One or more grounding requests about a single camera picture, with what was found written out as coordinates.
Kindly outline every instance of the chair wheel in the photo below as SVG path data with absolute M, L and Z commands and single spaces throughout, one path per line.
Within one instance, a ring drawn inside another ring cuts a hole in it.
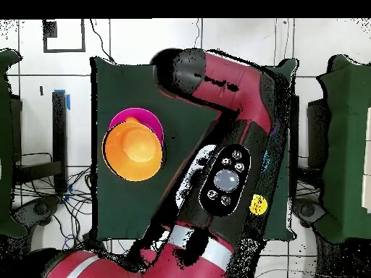
M 51 222 L 51 216 L 48 217 L 47 219 L 44 219 L 44 220 L 41 221 L 40 223 L 38 223 L 38 225 L 39 225 L 39 226 L 46 226 L 46 225 L 48 225 L 50 222 Z

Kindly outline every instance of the floor tile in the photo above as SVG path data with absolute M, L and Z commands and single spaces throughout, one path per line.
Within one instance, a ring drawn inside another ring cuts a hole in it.
M 19 77 L 7 76 L 7 78 L 8 78 L 8 85 L 10 85 L 10 92 L 13 95 L 19 95 L 20 94 Z
M 366 141 L 364 150 L 364 173 L 371 176 L 371 140 Z
M 53 48 L 75 49 L 81 37 L 80 20 L 56 21 L 57 37 L 47 38 L 49 45 Z M 21 75 L 90 74 L 89 58 L 91 56 L 107 58 L 107 56 L 101 49 L 101 40 L 93 32 L 90 20 L 85 19 L 84 25 L 85 52 L 44 53 L 42 20 L 21 20 L 20 54 L 23 56 L 20 63 Z M 109 53 L 109 20 L 93 20 L 93 26 L 103 40 L 104 50 Z
M 275 18 L 204 18 L 203 49 L 220 49 L 259 65 L 273 65 Z
M 135 240 L 112 240 L 112 253 L 117 255 L 126 254 Z
M 288 278 L 314 278 L 317 257 L 290 257 Z
M 326 73 L 328 60 L 346 54 L 366 64 L 371 61 L 370 25 L 359 18 L 296 18 L 295 57 L 297 75 Z
M 371 108 L 368 108 L 368 111 L 367 111 L 366 140 L 371 140 Z
M 18 20 L 0 20 L 0 50 L 18 50 Z M 18 64 L 12 65 L 7 74 L 18 75 Z
M 67 110 L 67 165 L 91 164 L 91 82 L 90 77 L 22 76 L 22 152 L 53 150 L 52 92 L 70 95 Z
M 299 96 L 299 156 L 308 156 L 308 116 L 310 101 L 323 98 L 321 85 L 314 78 L 296 78 L 295 94 Z M 306 159 L 299 159 L 305 166 Z
M 287 255 L 288 243 L 279 240 L 270 240 L 260 255 Z
M 260 257 L 255 278 L 287 278 L 287 257 Z
M 371 176 L 363 175 L 362 180 L 362 207 L 371 213 Z
M 197 18 L 111 20 L 112 57 L 118 64 L 149 64 L 161 50 L 200 47 Z M 198 23 L 201 29 L 201 18 Z
M 291 229 L 297 234 L 297 237 L 290 241 L 290 255 L 316 256 L 317 244 L 313 230 L 302 227 L 299 219 L 294 215 L 291 217 Z

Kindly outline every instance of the black cable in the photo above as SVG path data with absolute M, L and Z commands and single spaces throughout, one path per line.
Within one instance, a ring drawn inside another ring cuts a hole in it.
M 120 240 L 117 240 L 117 241 L 118 241 L 118 243 L 120 244 L 120 246 L 121 246 L 122 250 L 124 251 L 124 253 L 125 253 L 125 254 L 128 253 L 128 250 L 124 249 L 124 247 L 121 245 Z
M 287 43 L 288 43 L 288 34 L 290 32 L 290 21 L 287 19 L 288 27 L 287 27 L 287 37 L 286 37 L 286 46 L 285 46 L 285 53 L 283 54 L 283 58 L 285 59 L 286 57 L 286 48 L 287 48 Z
M 197 42 L 197 40 L 198 40 L 199 37 L 200 37 L 199 20 L 200 20 L 200 19 L 197 18 L 196 26 L 197 26 L 197 29 L 199 29 L 199 34 L 197 35 L 196 39 L 194 40 L 194 48 L 196 48 L 196 42 Z
M 63 233 L 63 230 L 62 230 L 62 223 L 61 223 L 61 221 L 60 221 L 60 220 L 59 220 L 55 215 L 53 215 L 53 216 L 54 216 L 54 218 L 56 219 L 56 221 L 57 221 L 58 224 L 59 224 L 59 230 L 61 231 L 62 236 L 63 236 L 65 239 L 67 239 L 68 236 L 65 236 L 64 233 Z
M 296 195 L 296 197 L 298 197 L 298 196 L 305 196 L 305 195 L 313 195 L 313 194 L 317 194 L 317 193 L 319 193 L 319 192 L 304 193 L 304 194 Z
M 100 38 L 100 40 L 101 40 L 101 50 L 108 56 L 108 58 L 109 58 L 109 60 L 111 61 L 111 62 L 113 62 L 114 64 L 117 64 L 114 60 L 113 60 L 113 58 L 110 56 L 110 55 L 108 55 L 108 53 L 104 50 L 104 47 L 103 47 L 103 40 L 101 39 L 101 36 L 95 31 L 95 29 L 94 29 L 94 26 L 93 26 L 93 20 L 92 19 L 90 19 L 90 23 L 91 23 L 91 27 L 93 28 L 93 32 L 95 33 L 95 34 L 97 34 L 97 36 Z

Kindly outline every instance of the wire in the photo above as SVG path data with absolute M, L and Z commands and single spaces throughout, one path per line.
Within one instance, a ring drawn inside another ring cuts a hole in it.
M 197 26 L 197 29 L 199 29 L 199 34 L 197 35 L 196 39 L 194 40 L 194 48 L 196 48 L 196 42 L 197 42 L 197 40 L 198 40 L 199 37 L 200 37 L 199 20 L 200 20 L 200 19 L 197 18 L 196 26 Z
M 287 27 L 287 37 L 286 37 L 286 46 L 285 46 L 285 53 L 283 54 L 283 58 L 286 58 L 286 48 L 288 43 L 288 33 L 290 32 L 290 21 L 287 19 L 288 27 Z
M 111 61 L 111 62 L 113 62 L 114 64 L 117 64 L 114 60 L 113 60 L 113 58 L 110 56 L 110 55 L 108 55 L 108 53 L 104 50 L 104 48 L 103 48 L 103 40 L 101 39 L 101 36 L 95 31 L 95 29 L 94 29 L 94 26 L 93 26 L 93 20 L 92 19 L 90 19 L 90 23 L 91 23 L 91 27 L 93 28 L 93 32 L 95 33 L 95 34 L 97 34 L 97 36 L 99 37 L 99 39 L 101 40 L 101 50 L 108 56 L 108 58 L 109 58 L 109 60 Z
M 121 246 L 121 248 L 124 250 L 124 254 L 127 254 L 128 253 L 128 250 L 126 250 L 120 243 L 120 240 L 117 240 L 119 245 Z
M 61 223 L 61 221 L 60 221 L 60 220 L 59 220 L 55 215 L 53 215 L 53 216 L 54 216 L 54 218 L 56 219 L 56 221 L 57 221 L 58 224 L 59 224 L 59 230 L 61 231 L 62 236 L 63 236 L 65 239 L 67 239 L 68 236 L 64 235 L 64 233 L 63 233 L 63 230 L 62 230 L 62 223 Z

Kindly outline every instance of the button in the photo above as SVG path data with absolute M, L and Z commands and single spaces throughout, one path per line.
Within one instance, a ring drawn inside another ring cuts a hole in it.
M 230 197 L 228 196 L 222 196 L 222 205 L 228 206 L 230 204 Z
M 232 161 L 229 158 L 224 158 L 222 160 L 222 164 L 223 165 L 230 165 L 231 163 L 232 163 Z
M 244 169 L 244 166 L 243 166 L 242 163 L 237 163 L 237 164 L 235 165 L 235 170 L 236 170 L 236 171 L 238 171 L 238 172 L 242 172 L 243 169 Z
M 234 151 L 232 152 L 232 157 L 238 160 L 242 157 L 242 153 L 240 153 L 239 151 Z
M 209 192 L 207 192 L 207 197 L 211 200 L 217 199 L 217 192 L 210 190 Z
M 222 169 L 214 177 L 215 186 L 225 192 L 235 190 L 239 181 L 238 175 L 228 169 Z

